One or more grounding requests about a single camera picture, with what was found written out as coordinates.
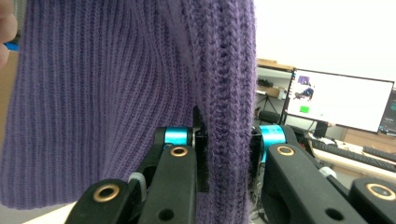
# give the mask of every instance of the ribbed knit fabric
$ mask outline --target ribbed knit fabric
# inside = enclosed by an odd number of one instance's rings
[[[201,223],[248,222],[255,26],[246,0],[28,1],[0,170],[1,203],[78,199],[126,180],[157,127],[208,129]]]

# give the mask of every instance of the white wall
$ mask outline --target white wall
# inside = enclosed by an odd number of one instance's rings
[[[257,56],[396,81],[395,0],[255,0]]]

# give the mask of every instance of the keyboard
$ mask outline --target keyboard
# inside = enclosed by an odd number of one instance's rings
[[[388,152],[375,149],[373,147],[363,147],[362,151],[365,152],[365,153],[371,154],[373,156],[377,156],[379,158],[388,160],[388,161],[396,162],[396,155],[395,154],[390,154]]]
[[[315,140],[315,139],[311,139],[311,144],[312,144],[312,147],[315,149],[319,149],[319,150],[322,150],[322,151],[325,151],[328,153],[332,153],[337,156],[345,157],[345,158],[353,160],[353,161],[359,161],[359,162],[362,162],[362,163],[365,163],[368,165],[372,165],[372,166],[381,168],[383,170],[387,170],[387,171],[396,173],[396,168],[391,163],[381,161],[381,160],[376,160],[376,159],[370,158],[370,157],[366,157],[359,153],[341,149],[336,146],[326,145],[325,143],[323,143],[319,140]]]

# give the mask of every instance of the monitor stand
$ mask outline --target monitor stand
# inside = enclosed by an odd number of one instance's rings
[[[327,122],[317,120],[317,127],[315,128],[314,137],[322,138],[327,132]]]

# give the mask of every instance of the computer monitor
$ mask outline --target computer monitor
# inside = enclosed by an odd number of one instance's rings
[[[393,81],[295,69],[283,113],[317,121],[314,136],[328,123],[377,133]]]
[[[379,125],[381,133],[396,136],[396,89],[393,89],[385,108],[384,117]]]

